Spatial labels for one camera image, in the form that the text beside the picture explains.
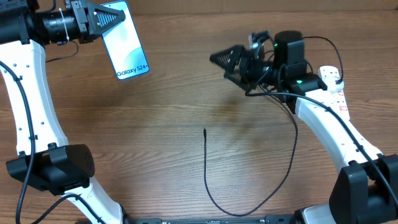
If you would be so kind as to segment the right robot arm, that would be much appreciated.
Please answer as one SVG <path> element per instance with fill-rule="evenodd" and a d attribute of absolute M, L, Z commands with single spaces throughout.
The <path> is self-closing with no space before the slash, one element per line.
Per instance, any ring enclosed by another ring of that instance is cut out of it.
<path fill-rule="evenodd" d="M 397 156 L 384 155 L 351 124 L 343 69 L 314 71 L 305 37 L 296 30 L 252 33 L 249 49 L 235 45 L 210 56 L 246 96 L 270 96 L 301 119 L 326 149 L 338 178 L 326 203 L 266 223 L 385 223 L 397 219 Z"/>

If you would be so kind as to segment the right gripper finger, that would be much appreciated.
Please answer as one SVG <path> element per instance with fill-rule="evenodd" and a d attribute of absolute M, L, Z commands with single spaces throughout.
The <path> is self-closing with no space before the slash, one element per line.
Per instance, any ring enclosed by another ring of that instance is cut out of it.
<path fill-rule="evenodd" d="M 225 72 L 224 78 L 230 80 L 244 91 L 249 91 L 251 89 L 251 82 L 245 76 L 242 76 L 238 70 Z"/>
<path fill-rule="evenodd" d="M 210 62 L 221 67 L 226 72 L 233 72 L 246 49 L 243 45 L 234 45 L 228 49 L 210 55 Z"/>

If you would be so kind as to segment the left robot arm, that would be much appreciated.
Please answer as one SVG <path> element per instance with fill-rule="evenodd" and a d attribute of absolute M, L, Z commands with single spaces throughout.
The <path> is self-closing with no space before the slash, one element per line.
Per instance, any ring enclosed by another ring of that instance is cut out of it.
<path fill-rule="evenodd" d="M 37 1 L 1 1 L 1 73 L 12 106 L 17 158 L 11 177 L 73 203 L 92 223 L 127 223 L 125 209 L 95 177 L 84 144 L 71 145 L 58 122 L 46 76 L 45 46 L 87 44 L 124 21 L 121 10 L 88 1 L 41 11 Z"/>

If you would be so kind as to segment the blue Galaxy smartphone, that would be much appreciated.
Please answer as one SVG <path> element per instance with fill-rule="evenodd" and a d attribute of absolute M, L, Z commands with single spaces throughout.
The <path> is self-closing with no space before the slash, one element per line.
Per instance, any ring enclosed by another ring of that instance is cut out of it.
<path fill-rule="evenodd" d="M 127 2 L 115 1 L 102 6 L 122 10 L 126 15 L 124 21 L 102 35 L 116 78 L 125 80 L 149 72 L 149 64 Z"/>

